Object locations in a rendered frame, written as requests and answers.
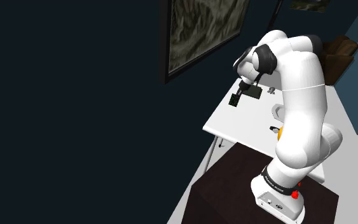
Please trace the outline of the black flat tablet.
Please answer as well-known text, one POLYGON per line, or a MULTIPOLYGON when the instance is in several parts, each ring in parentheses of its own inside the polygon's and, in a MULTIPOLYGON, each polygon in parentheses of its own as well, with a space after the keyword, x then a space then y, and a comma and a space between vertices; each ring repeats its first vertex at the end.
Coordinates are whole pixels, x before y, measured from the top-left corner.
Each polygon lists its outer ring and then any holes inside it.
POLYGON ((242 94, 247 95, 252 98, 255 98, 255 99, 260 99, 262 91, 263 91, 263 89, 261 87, 252 85, 249 87, 248 90, 242 92, 242 94))

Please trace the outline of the white table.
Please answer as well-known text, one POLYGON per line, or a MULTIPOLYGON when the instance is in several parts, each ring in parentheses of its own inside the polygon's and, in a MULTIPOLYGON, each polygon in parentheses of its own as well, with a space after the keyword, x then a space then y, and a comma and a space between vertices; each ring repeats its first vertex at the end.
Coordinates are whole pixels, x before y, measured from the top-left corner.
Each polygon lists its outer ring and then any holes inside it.
POLYGON ((229 105, 231 95, 238 90, 238 78, 203 126, 203 130, 215 135, 216 143, 207 164, 211 168, 235 143, 246 145, 270 157, 275 156, 277 134, 270 127, 280 128, 282 122, 276 120, 272 108, 283 104, 282 92, 262 88, 261 97, 255 99, 247 95, 240 97, 236 107, 229 105))

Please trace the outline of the white bowl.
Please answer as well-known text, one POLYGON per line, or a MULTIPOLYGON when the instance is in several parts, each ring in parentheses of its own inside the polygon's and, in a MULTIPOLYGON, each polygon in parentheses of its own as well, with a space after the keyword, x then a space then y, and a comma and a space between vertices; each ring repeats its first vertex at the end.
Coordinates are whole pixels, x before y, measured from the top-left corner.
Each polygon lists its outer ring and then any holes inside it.
POLYGON ((280 121, 280 122, 284 122, 284 117, 285 117, 285 108, 284 105, 282 104, 275 104, 272 107, 272 115, 274 117, 274 119, 280 121))

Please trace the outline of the yellow round toy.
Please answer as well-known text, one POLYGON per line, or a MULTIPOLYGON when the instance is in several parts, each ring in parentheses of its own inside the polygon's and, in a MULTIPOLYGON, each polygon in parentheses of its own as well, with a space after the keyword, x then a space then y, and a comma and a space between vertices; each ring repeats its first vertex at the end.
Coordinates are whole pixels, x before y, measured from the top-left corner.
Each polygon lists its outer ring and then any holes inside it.
POLYGON ((270 126, 270 130, 273 131, 275 134, 277 134, 277 140, 279 141, 283 132, 283 127, 278 128, 278 127, 270 126))

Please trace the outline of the large framed landscape picture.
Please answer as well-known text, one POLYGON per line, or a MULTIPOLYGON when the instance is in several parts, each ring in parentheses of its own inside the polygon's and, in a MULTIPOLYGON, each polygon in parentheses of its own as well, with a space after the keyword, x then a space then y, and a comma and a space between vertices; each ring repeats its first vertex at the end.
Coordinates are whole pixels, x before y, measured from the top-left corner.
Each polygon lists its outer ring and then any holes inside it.
POLYGON ((159 78, 167 84, 238 37, 251 0, 159 0, 159 78))

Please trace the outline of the dark brown robot stand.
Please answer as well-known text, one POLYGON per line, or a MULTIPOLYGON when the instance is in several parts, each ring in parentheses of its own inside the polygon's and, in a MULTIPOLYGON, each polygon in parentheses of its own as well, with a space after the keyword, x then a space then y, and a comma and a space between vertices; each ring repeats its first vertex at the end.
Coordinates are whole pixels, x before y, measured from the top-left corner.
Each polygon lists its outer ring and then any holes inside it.
MULTIPOLYGON (((191 187, 181 224, 285 224, 256 205, 251 180, 272 157, 240 143, 232 146, 191 187)), ((339 196, 305 177, 302 224, 334 224, 339 196)))

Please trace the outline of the small wall picture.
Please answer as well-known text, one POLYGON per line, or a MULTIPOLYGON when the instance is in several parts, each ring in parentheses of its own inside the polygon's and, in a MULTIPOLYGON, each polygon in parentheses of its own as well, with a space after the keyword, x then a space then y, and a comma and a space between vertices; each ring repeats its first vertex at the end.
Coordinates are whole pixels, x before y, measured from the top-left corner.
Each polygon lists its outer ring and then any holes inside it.
POLYGON ((290 9, 324 13, 331 0, 292 0, 290 9))

